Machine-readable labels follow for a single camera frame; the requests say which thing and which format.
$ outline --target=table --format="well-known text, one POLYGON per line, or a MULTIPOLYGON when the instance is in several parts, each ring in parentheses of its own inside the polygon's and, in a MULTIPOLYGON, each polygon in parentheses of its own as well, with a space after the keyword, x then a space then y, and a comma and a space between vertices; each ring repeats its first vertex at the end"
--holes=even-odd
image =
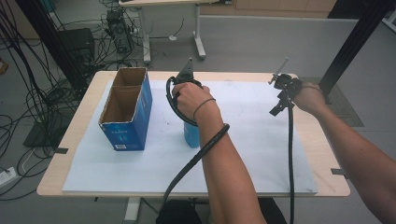
POLYGON ((193 32, 195 44, 198 49, 199 56, 204 59, 206 57, 204 45, 202 44, 200 36, 200 15, 202 3, 214 3, 219 0, 134 0, 129 2, 121 2, 121 7, 134 7, 137 10, 140 21, 140 30, 142 32, 143 41, 143 58, 144 62, 149 64, 151 62, 150 48, 149 48, 149 35, 145 28, 145 15, 143 7, 149 6, 164 6, 164 5, 180 5, 180 4, 195 4, 195 32, 193 32))
MULTIPOLYGON (((66 154, 55 153, 48 170, 44 174, 37 193, 43 196, 120 196, 120 197, 148 197, 149 195, 133 193, 117 193, 111 195, 97 192, 70 193, 65 194, 62 191, 64 181, 67 178, 71 163, 82 136, 91 120, 100 97, 109 80, 113 79, 117 72, 102 71, 98 72, 88 88, 81 104, 73 117, 64 138, 59 145, 61 148, 67 148, 66 154)), ((178 72, 157 72, 148 71, 151 80, 166 80, 171 76, 176 76, 178 72)), ((195 72, 198 80, 232 80, 232 81, 257 81, 267 82, 272 78, 269 73, 212 73, 212 72, 195 72)), ((315 181, 318 187, 318 193, 314 197, 341 197, 350 193, 349 186, 342 175, 333 175, 331 169, 339 169, 339 165, 332 154, 332 150, 326 140, 320 125, 314 117, 294 108, 294 122, 297 133, 300 136, 305 149, 305 155, 312 168, 315 181)))

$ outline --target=white sheet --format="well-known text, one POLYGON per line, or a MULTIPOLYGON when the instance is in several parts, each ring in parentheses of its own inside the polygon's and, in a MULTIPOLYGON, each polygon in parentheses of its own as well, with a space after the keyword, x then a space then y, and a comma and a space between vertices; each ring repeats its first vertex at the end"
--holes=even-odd
MULTIPOLYGON (((229 134, 259 193, 289 193, 288 112, 276 117, 279 90, 262 82, 203 82, 217 99, 229 134)), ((165 97, 165 81, 150 81, 153 104, 143 151, 113 150, 99 128, 111 82, 98 104, 72 162, 64 192, 164 193, 176 174, 197 153, 183 137, 183 121, 165 97)), ((301 141, 294 131, 295 192, 317 193, 301 141)), ((207 193, 199 162, 177 184, 173 193, 207 193)))

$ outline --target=blue cardboard box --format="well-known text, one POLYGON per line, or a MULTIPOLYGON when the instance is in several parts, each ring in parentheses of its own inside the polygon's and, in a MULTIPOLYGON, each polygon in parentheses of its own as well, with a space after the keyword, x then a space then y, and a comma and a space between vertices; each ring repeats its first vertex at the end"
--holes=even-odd
POLYGON ((99 126, 117 151, 143 150, 152 95, 146 68, 120 68, 99 126))

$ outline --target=power strip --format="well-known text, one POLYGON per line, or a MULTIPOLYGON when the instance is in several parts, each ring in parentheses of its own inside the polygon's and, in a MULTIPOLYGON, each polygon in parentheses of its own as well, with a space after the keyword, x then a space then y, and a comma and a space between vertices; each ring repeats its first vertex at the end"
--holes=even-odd
POLYGON ((18 178, 18 176, 17 176, 17 173, 15 173, 14 167, 8 168, 8 173, 6 171, 3 171, 0 174, 0 188, 11 183, 12 181, 14 181, 17 178, 18 178))

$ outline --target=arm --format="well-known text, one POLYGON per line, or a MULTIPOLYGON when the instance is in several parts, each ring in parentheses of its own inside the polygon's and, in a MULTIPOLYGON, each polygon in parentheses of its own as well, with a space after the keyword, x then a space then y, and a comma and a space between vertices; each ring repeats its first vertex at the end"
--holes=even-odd
POLYGON ((372 213, 382 222, 394 222, 396 161, 341 121, 326 106, 317 85, 305 83, 294 103, 317 118, 337 160, 372 213))
MULTIPOLYGON (((191 83, 176 85, 178 109, 187 117, 198 105, 212 98, 209 88, 200 89, 191 83)), ((195 113, 200 131, 201 146, 206 144, 223 127, 219 107, 208 101, 195 113)), ((203 157, 210 209, 217 224, 221 223, 265 223, 256 190, 245 164, 236 151, 228 134, 225 134, 203 157)))

